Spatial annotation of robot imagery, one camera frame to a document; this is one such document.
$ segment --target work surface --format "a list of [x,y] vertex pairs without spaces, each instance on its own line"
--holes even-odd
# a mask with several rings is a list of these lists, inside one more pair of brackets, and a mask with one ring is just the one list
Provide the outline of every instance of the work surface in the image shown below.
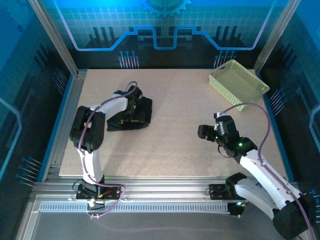
[[[213,113],[231,104],[209,85],[211,69],[95,69],[88,70],[78,106],[97,105],[127,83],[137,81],[143,95],[153,100],[149,127],[105,132],[100,163],[106,176],[211,176],[251,174],[218,146],[198,138],[198,125],[214,125]],[[262,97],[255,103],[265,107]],[[264,113],[254,106],[232,109],[242,137],[259,145],[267,131]],[[282,175],[284,165],[271,131],[262,154]],[[80,156],[69,140],[60,175],[81,176]]]

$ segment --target light green basket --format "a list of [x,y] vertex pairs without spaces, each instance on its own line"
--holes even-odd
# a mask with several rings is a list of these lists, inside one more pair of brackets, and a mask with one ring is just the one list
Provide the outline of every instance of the light green basket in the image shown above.
[[[236,60],[230,60],[213,70],[209,83],[232,105],[253,103],[270,87]],[[241,111],[248,105],[237,106]]]

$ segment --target enclosure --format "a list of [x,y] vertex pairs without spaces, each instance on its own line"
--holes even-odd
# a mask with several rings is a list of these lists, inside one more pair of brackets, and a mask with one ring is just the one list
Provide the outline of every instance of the enclosure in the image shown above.
[[[154,229],[159,239],[164,233],[168,239],[284,239],[258,209],[246,209],[250,216],[238,222],[191,210],[210,203],[202,189],[211,182],[237,172],[252,177],[199,139],[197,128],[231,106],[209,85],[209,75],[236,60],[270,87],[255,101],[272,123],[262,153],[282,177],[314,195],[318,214],[319,10],[320,2],[311,0],[0,0],[1,238],[107,233],[141,239],[140,232],[113,226],[110,233],[101,225],[113,222],[123,230],[139,227],[132,223],[142,218],[140,227],[163,226]],[[79,202],[72,186],[83,170],[69,133],[77,107],[98,105],[130,81],[153,100],[151,123],[106,131],[100,156],[106,181],[128,186],[125,199],[133,210],[121,202],[97,226],[83,205],[73,209]],[[230,114],[240,134],[260,144],[267,122],[259,109]],[[137,210],[145,202],[168,209]],[[252,228],[250,236],[228,232]]]

